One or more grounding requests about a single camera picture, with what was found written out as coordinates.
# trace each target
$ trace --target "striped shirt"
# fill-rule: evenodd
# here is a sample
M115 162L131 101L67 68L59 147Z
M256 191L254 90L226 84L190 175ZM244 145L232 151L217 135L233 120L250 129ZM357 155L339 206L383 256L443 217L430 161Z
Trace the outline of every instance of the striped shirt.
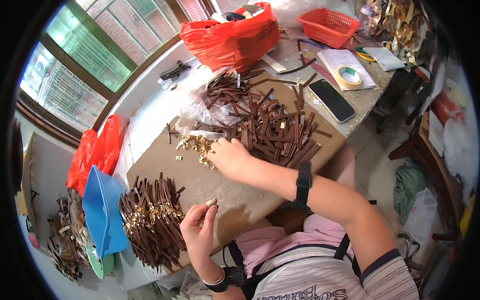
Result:
M333 258L336 248L305 246L281 253L256 268L274 270L257 286L253 300L419 299L415 282L397 249L385 253L362 273L348 255Z

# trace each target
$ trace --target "green cloth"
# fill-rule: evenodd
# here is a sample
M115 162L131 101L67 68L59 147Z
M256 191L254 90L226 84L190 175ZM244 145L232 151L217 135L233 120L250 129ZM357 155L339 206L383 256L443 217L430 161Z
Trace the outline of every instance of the green cloth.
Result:
M403 166L398 167L395 175L394 207L400 215L400 223L404 225L415 203L415 196L427 187L427 179L423 168L410 159L407 159Z

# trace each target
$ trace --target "window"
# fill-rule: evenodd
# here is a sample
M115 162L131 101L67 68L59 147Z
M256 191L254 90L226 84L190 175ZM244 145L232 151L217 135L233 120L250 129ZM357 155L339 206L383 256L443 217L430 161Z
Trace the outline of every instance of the window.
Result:
M107 103L38 43L20 88L41 107L83 132L92 128Z
M135 78L180 40L180 23L206 20L211 7L208 0L67 0L30 58L19 103L60 131L97 130Z

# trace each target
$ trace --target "green plastic bowl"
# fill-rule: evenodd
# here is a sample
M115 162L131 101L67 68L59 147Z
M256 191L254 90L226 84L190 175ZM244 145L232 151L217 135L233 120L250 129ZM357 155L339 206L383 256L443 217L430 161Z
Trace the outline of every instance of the green plastic bowl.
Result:
M108 274L113 270L113 265L115 263L113 254L105 254L103 258L98 258L94 253L95 248L92 246L86 245L85 250L87 252L88 261L98 278L103 279L105 274Z

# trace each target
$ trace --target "hand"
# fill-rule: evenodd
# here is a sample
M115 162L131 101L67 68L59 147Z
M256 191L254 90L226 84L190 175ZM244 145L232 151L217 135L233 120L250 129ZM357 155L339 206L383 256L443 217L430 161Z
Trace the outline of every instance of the hand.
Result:
M180 223L180 231L195 269L208 260L212 251L213 225L217 212L218 206L216 205L210 208L206 204L194 205Z
M229 142L226 138L220 138L217 143L212 144L212 150L214 152L210 152L207 158L225 178L242 181L245 175L253 171L252 165L256 158L251 156L237 139Z

